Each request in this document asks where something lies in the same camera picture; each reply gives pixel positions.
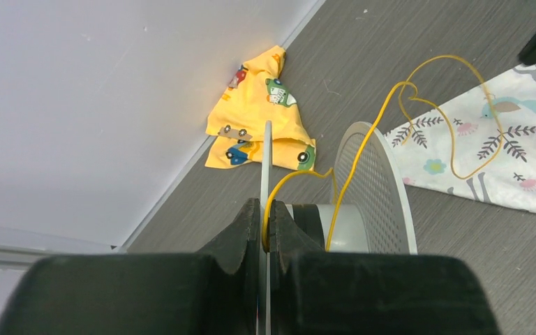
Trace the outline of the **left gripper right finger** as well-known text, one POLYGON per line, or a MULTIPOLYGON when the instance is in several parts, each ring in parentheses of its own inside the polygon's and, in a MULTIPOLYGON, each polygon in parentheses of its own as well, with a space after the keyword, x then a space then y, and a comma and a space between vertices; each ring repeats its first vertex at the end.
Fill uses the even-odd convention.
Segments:
POLYGON ((273 334, 498 334, 473 271, 439 255, 329 253, 273 201, 273 334))

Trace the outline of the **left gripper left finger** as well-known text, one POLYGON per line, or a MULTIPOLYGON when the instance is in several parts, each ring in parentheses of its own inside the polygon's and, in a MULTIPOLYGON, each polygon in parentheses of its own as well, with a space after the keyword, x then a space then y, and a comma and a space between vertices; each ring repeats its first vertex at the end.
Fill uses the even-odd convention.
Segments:
POLYGON ((254 334, 260 202, 192 253, 57 255, 36 262, 0 334, 254 334))

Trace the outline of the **translucent white cable spool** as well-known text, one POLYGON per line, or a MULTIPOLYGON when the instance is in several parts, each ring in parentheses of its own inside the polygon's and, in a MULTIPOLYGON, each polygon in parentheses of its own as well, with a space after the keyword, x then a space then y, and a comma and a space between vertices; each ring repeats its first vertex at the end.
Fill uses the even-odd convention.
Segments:
MULTIPOLYGON (((260 208, 270 218, 272 139, 265 135, 260 208)), ((382 133, 366 122, 352 124, 336 153, 331 200, 327 204, 285 204, 293 221, 329 253, 417 253, 410 205, 390 146, 382 133)), ((271 331, 271 289, 274 257, 270 224, 262 226, 267 246, 260 250, 258 334, 271 331)))

